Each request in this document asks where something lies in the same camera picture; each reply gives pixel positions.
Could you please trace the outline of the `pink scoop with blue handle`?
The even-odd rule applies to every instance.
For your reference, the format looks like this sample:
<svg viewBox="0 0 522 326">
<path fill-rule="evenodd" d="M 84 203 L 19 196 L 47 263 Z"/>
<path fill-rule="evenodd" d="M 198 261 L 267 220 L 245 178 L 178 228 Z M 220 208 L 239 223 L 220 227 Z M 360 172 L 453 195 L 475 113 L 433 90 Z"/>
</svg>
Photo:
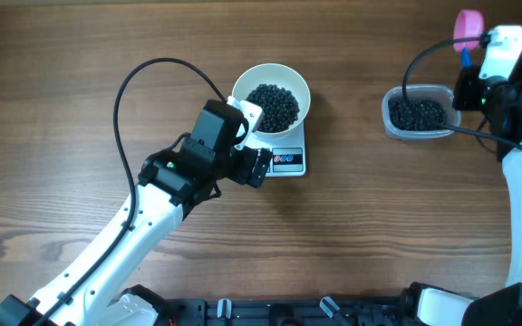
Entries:
<svg viewBox="0 0 522 326">
<path fill-rule="evenodd" d="M 464 9 L 457 15 L 453 39 L 463 39 L 481 36 L 484 32 L 484 17 L 479 10 Z M 471 65 L 470 53 L 479 47 L 479 41 L 455 43 L 453 49 L 460 53 L 461 66 L 468 68 Z"/>
</svg>

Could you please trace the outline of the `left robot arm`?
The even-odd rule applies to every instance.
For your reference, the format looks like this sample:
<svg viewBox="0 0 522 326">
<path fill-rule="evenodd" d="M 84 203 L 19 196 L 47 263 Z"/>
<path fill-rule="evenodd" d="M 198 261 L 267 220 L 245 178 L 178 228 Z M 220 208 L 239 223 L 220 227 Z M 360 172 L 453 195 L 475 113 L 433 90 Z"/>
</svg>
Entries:
<svg viewBox="0 0 522 326">
<path fill-rule="evenodd" d="M 141 286 L 121 287 L 190 211 L 219 197 L 218 181 L 260 187 L 271 153 L 245 142 L 263 119 L 247 101 L 210 100 L 193 130 L 150 155 L 119 212 L 62 274 L 28 302 L 10 294 L 0 325 L 153 325 L 168 311 Z"/>
</svg>

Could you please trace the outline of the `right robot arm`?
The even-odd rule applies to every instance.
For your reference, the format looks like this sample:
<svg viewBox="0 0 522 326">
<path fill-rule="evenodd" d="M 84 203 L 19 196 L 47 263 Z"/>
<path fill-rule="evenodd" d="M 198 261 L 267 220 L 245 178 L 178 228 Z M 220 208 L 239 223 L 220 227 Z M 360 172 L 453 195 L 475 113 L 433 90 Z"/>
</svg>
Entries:
<svg viewBox="0 0 522 326">
<path fill-rule="evenodd" d="M 512 249 L 504 288 L 470 299 L 414 283 L 401 297 L 403 318 L 421 325 L 522 325 L 522 40 L 474 37 L 486 48 L 480 67 L 470 66 L 455 89 L 457 110 L 479 110 L 490 121 L 510 199 Z"/>
</svg>

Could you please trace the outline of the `white digital kitchen scale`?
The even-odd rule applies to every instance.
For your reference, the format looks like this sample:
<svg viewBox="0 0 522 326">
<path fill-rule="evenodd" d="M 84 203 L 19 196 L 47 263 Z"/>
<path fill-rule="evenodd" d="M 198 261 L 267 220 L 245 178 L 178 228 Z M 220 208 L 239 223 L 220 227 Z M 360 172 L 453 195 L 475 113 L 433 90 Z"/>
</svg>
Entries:
<svg viewBox="0 0 522 326">
<path fill-rule="evenodd" d="M 305 125 L 302 121 L 280 135 L 252 133 L 244 145 L 271 152 L 266 177 L 301 177 L 306 173 Z"/>
</svg>

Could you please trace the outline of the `black beans in bowl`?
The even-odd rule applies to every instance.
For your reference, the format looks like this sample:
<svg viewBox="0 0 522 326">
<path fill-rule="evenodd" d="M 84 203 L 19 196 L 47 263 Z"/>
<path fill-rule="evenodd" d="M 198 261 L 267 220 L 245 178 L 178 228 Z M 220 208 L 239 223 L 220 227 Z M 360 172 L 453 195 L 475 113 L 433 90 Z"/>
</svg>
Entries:
<svg viewBox="0 0 522 326">
<path fill-rule="evenodd" d="M 259 131 L 277 133 L 286 131 L 298 121 L 299 104 L 292 92 L 275 84 L 259 84 L 246 101 L 262 108 L 264 118 Z"/>
</svg>

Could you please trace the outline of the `white bowl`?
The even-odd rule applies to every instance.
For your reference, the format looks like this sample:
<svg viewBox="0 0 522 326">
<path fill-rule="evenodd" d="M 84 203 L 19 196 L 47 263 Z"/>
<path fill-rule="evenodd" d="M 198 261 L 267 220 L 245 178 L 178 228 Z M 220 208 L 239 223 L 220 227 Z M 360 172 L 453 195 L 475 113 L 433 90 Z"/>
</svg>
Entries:
<svg viewBox="0 0 522 326">
<path fill-rule="evenodd" d="M 232 96 L 239 101 L 245 101 L 248 94 L 259 84 L 275 84 L 283 87 L 296 98 L 300 112 L 298 121 L 289 127 L 293 129 L 304 122 L 311 105 L 311 93 L 305 79 L 294 69 L 279 63 L 263 63 L 245 71 L 236 81 Z"/>
</svg>

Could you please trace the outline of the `clear plastic container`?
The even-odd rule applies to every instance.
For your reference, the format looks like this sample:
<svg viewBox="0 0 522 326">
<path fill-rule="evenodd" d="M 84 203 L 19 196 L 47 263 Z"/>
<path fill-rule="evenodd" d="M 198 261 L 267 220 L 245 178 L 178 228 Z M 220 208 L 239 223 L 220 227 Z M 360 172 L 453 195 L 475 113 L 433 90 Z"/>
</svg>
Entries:
<svg viewBox="0 0 522 326">
<path fill-rule="evenodd" d="M 446 86 L 436 84 L 414 84 L 407 86 L 407 93 L 412 99 L 429 99 L 439 102 L 448 116 L 448 124 L 459 127 L 461 123 L 461 113 L 452 106 L 454 94 L 453 90 Z M 382 99 L 382 119 L 385 132 L 388 137 L 402 140 L 423 140 L 438 139 L 448 137 L 453 133 L 452 130 L 438 129 L 432 131 L 407 131 L 397 129 L 393 126 L 389 116 L 388 101 L 393 96 L 401 96 L 401 86 L 391 88 Z"/>
</svg>

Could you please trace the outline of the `black beans in container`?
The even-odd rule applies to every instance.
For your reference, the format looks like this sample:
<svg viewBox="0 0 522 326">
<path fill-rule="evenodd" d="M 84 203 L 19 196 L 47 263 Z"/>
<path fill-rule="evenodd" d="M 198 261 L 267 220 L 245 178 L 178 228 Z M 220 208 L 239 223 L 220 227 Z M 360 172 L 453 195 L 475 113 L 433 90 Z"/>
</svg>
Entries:
<svg viewBox="0 0 522 326">
<path fill-rule="evenodd" d="M 448 116 L 443 106 L 429 99 L 412 99 L 407 105 L 401 96 L 388 101 L 390 121 L 397 129 L 407 131 L 438 130 L 437 123 L 446 124 Z"/>
</svg>

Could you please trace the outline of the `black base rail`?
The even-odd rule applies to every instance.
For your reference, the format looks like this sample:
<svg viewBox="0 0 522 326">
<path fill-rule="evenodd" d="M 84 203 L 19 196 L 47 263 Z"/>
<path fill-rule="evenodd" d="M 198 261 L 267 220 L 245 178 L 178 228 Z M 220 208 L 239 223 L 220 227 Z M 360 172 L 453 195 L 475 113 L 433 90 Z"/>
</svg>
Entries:
<svg viewBox="0 0 522 326">
<path fill-rule="evenodd" d="M 414 325 L 395 297 L 341 300 L 167 300 L 161 322 L 169 326 Z"/>
</svg>

